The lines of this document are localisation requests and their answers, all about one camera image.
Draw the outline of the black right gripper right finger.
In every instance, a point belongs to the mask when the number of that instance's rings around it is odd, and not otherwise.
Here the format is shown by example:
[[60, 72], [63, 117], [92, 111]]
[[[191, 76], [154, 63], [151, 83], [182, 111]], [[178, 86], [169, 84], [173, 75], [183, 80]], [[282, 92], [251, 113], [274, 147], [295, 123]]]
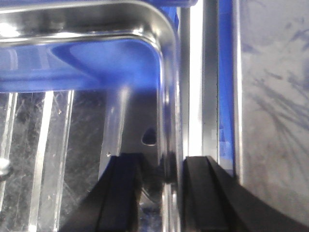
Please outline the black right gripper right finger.
[[307, 232], [231, 177], [212, 157], [183, 162], [183, 225], [186, 232]]

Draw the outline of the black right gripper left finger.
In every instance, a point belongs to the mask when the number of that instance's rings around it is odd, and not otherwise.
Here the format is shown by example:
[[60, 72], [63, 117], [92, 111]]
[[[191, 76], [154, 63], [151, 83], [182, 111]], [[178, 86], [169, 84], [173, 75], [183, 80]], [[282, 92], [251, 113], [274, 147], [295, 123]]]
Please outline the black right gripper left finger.
[[136, 232], [142, 187], [141, 153], [112, 156], [62, 232]]

